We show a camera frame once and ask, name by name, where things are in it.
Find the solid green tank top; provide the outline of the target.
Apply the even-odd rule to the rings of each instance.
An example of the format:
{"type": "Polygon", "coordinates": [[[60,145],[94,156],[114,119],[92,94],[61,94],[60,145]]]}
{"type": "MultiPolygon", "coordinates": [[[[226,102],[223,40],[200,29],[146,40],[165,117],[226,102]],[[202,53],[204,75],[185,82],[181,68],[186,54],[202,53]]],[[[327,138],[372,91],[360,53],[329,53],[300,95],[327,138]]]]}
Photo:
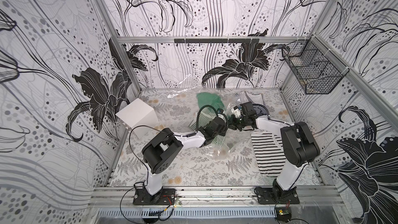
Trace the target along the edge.
{"type": "Polygon", "coordinates": [[[205,105],[211,105],[215,109],[225,110],[225,105],[222,102],[221,97],[215,93],[200,92],[197,94],[198,106],[202,108],[205,105]]]}

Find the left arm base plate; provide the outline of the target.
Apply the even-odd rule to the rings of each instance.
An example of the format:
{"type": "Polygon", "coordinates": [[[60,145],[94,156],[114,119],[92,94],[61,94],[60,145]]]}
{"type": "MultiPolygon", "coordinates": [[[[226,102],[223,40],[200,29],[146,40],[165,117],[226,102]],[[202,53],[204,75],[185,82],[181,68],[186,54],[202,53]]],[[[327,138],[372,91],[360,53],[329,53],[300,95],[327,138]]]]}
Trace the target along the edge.
{"type": "Polygon", "coordinates": [[[151,195],[146,188],[137,189],[133,204],[140,206],[148,205],[162,205],[171,206],[174,205],[176,200],[176,189],[175,188],[162,188],[158,193],[151,195]]]}

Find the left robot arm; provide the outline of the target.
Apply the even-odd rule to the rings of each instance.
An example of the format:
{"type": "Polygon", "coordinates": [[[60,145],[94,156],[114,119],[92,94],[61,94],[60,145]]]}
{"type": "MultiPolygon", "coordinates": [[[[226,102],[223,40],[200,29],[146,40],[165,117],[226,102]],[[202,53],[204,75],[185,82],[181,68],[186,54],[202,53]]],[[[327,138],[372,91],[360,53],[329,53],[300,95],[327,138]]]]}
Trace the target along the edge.
{"type": "Polygon", "coordinates": [[[155,196],[163,189],[162,173],[172,164],[184,149],[202,148],[210,145],[217,137],[225,136],[229,128],[227,115],[222,109],[203,106],[196,114],[193,131],[176,133],[165,128],[142,149],[148,175],[144,182],[146,193],[155,196]]]}

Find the navy white striped tank top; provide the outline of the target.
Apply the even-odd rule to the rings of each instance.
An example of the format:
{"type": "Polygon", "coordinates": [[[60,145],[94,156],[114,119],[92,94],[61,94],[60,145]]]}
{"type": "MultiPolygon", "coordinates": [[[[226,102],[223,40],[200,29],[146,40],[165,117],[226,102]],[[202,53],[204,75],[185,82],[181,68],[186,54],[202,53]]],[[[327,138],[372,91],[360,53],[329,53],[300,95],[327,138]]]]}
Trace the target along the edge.
{"type": "Polygon", "coordinates": [[[253,94],[248,91],[242,91],[239,97],[240,108],[243,113],[255,111],[257,117],[270,118],[263,94],[253,94]]]}

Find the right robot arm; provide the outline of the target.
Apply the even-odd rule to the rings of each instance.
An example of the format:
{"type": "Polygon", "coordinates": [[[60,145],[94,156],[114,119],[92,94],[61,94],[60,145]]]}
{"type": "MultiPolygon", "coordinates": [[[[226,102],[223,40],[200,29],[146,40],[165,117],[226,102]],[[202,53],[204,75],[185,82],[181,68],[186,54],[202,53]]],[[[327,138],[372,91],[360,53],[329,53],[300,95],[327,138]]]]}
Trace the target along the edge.
{"type": "Polygon", "coordinates": [[[259,170],[275,178],[273,193],[292,192],[304,169],[320,155],[308,125],[273,119],[264,105],[252,102],[234,106],[230,111],[230,129],[252,132],[259,170]]]}

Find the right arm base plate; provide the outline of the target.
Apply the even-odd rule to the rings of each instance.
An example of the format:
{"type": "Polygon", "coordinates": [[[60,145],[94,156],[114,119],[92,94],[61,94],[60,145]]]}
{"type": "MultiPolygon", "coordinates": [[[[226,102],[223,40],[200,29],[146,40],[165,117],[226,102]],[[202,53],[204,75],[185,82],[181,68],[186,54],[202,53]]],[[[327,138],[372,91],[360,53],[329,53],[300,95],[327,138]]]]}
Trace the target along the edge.
{"type": "Polygon", "coordinates": [[[254,193],[258,203],[261,205],[269,204],[300,204],[299,196],[296,192],[297,187],[290,190],[281,190],[276,187],[256,187],[254,193]]]}

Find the black white striped tank top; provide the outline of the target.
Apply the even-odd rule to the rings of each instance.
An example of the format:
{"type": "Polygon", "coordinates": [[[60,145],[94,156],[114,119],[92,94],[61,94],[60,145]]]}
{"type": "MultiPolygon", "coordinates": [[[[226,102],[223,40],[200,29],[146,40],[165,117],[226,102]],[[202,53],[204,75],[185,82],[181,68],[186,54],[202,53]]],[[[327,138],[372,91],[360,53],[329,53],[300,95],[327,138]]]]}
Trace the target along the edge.
{"type": "Polygon", "coordinates": [[[286,162],[282,139],[269,132],[253,132],[251,142],[260,173],[277,177],[286,162]]]}

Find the clear plastic vacuum bag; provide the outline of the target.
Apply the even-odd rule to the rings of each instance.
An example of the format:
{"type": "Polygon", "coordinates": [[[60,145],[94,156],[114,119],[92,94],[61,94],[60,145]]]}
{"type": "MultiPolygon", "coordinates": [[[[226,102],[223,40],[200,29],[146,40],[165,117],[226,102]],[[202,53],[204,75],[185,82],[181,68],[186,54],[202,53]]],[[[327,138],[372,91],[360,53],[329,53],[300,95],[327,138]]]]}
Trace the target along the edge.
{"type": "MultiPolygon", "coordinates": [[[[186,89],[175,89],[167,98],[173,100],[173,109],[170,110],[169,127],[177,132],[192,132],[188,128],[190,122],[194,119],[195,114],[200,110],[198,106],[197,94],[200,92],[209,92],[218,94],[225,105],[224,113],[229,118],[231,116],[230,109],[240,104],[239,94],[242,89],[232,88],[207,88],[193,87],[186,89]]],[[[243,132],[228,129],[223,146],[206,146],[201,152],[212,157],[215,160],[223,160],[228,157],[234,147],[244,141],[246,135],[243,132]]]]}

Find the green white striped tank top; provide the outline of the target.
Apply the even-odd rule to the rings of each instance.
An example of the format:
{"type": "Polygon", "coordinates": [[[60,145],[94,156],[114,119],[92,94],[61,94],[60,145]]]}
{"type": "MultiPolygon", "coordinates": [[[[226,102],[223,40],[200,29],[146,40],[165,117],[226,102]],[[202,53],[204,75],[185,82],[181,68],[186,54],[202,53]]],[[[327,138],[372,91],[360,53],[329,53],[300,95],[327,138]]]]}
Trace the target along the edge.
{"type": "Polygon", "coordinates": [[[205,141],[204,146],[223,146],[226,133],[228,130],[228,123],[225,114],[218,113],[217,115],[208,109],[204,109],[200,114],[196,113],[194,119],[188,125],[188,128],[195,131],[198,128],[198,134],[202,134],[205,141]]]}

